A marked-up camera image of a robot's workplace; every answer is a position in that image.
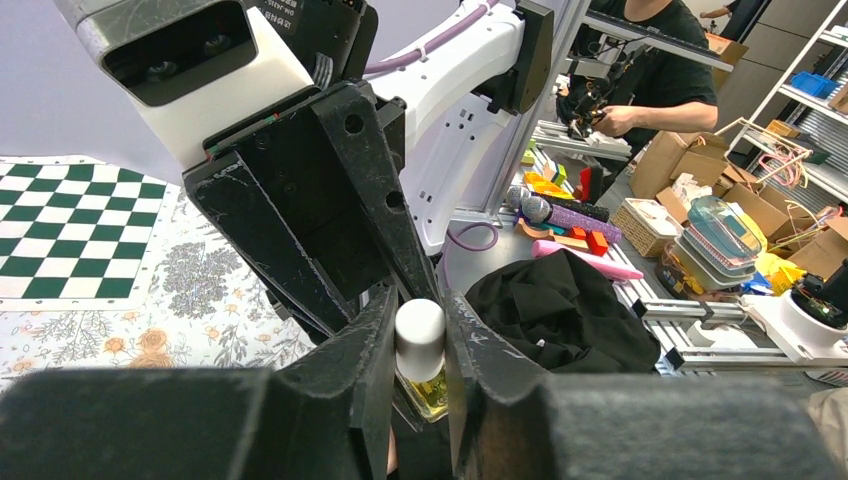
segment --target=yellow liquid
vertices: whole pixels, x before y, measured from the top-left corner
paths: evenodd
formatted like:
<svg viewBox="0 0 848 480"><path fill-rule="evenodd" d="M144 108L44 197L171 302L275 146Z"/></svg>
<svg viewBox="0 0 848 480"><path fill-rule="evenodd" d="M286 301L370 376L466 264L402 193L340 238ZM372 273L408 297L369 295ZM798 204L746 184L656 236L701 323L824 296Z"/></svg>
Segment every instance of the yellow liquid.
<svg viewBox="0 0 848 480"><path fill-rule="evenodd" d="M448 414L448 386L444 368L429 382L411 382L402 376L400 381L424 420L435 423Z"/></svg>

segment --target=green and white checkered pattern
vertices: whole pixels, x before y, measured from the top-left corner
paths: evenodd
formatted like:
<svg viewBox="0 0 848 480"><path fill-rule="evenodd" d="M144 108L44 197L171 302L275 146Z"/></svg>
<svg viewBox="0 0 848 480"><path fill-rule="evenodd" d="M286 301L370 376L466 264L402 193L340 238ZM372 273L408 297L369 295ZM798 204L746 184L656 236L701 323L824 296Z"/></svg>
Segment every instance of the green and white checkered pattern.
<svg viewBox="0 0 848 480"><path fill-rule="evenodd" d="M44 163L0 161L0 311L143 303L178 189L113 165Z"/></svg>

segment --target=black cloth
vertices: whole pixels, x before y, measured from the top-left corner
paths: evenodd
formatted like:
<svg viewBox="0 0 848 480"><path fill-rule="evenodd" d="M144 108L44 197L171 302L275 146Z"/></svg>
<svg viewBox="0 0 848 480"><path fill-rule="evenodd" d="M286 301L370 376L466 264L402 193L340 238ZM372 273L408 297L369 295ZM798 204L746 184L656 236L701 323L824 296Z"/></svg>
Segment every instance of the black cloth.
<svg viewBox="0 0 848 480"><path fill-rule="evenodd" d="M740 3L742 3L742 0L734 0L725 5L724 8L730 10L730 14L733 15L734 13L736 13L736 9L739 8Z"/></svg>
<svg viewBox="0 0 848 480"><path fill-rule="evenodd" d="M593 0L590 9L622 20L626 0ZM700 22L681 0L672 0L663 10L643 22L632 22L641 27L654 27L660 32L704 48L709 47L707 37ZM572 46L572 53L579 56L593 56L597 53L597 41L600 32L586 26L580 28ZM572 78L569 98L584 91L586 79ZM627 105L665 108L683 105L689 102L702 102L717 105L712 69L693 60L688 60L657 49L637 58L633 65L622 75L620 88L609 98L610 105ZM557 100L559 110L567 108L569 98ZM657 134L656 130L634 128L624 139L632 147L633 155L638 153ZM615 175L626 166L625 162L598 159Z"/></svg>
<svg viewBox="0 0 848 480"><path fill-rule="evenodd" d="M660 356L609 280L564 250L492 272L466 298L489 328L551 372L648 373Z"/></svg>

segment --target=black t-shirt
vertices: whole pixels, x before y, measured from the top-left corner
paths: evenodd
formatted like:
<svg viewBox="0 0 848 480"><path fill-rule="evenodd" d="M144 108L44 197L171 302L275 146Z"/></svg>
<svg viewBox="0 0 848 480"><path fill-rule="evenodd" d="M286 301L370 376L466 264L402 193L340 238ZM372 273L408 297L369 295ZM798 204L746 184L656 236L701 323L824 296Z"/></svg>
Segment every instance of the black t-shirt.
<svg viewBox="0 0 848 480"><path fill-rule="evenodd" d="M593 0L590 8L626 20L625 3L626 0ZM654 27L666 35L694 45L704 48L709 46L701 24L681 0L672 0L666 8L652 18L633 23L645 28ZM574 42L575 48L572 50L579 55L591 54L590 44L597 42L599 36L597 31L582 27ZM634 61L619 82L619 85L625 84L633 85L631 105L663 108L690 102L717 104L710 67L656 48ZM624 98L622 95L614 95L610 97L610 104L627 104L628 100L628 95L624 95ZM656 130L634 128L624 136L624 139L636 154L656 134Z"/></svg>
<svg viewBox="0 0 848 480"><path fill-rule="evenodd" d="M733 0L724 6L724 8L730 10L731 14L736 13L736 9L739 8L739 4L742 3L742 0Z"/></svg>

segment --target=plastic container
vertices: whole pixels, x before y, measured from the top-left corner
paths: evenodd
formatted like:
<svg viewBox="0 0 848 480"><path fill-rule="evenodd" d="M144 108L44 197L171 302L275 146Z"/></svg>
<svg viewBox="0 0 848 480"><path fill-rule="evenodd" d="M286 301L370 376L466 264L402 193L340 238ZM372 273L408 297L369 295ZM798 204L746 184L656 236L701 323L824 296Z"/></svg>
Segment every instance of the plastic container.
<svg viewBox="0 0 848 480"><path fill-rule="evenodd" d="M722 275L710 267L700 255L687 249L686 245L682 244L679 238L674 239L672 253L680 261L680 265L683 266L686 272L692 275L706 291L726 290L754 279L753 275L742 277Z"/></svg>
<svg viewBox="0 0 848 480"><path fill-rule="evenodd" d="M838 83L829 78L810 72L801 72L795 75L792 77L790 85L816 98L827 98L839 86Z"/></svg>
<svg viewBox="0 0 848 480"><path fill-rule="evenodd" d="M728 277L741 277L751 275L757 271L756 258L740 259L722 256L700 233L693 229L684 230L683 242L690 251L700 254L710 266L718 270L722 275Z"/></svg>
<svg viewBox="0 0 848 480"><path fill-rule="evenodd" d="M693 200L688 218L691 226L725 258L753 258L762 249L757 236L718 197Z"/></svg>

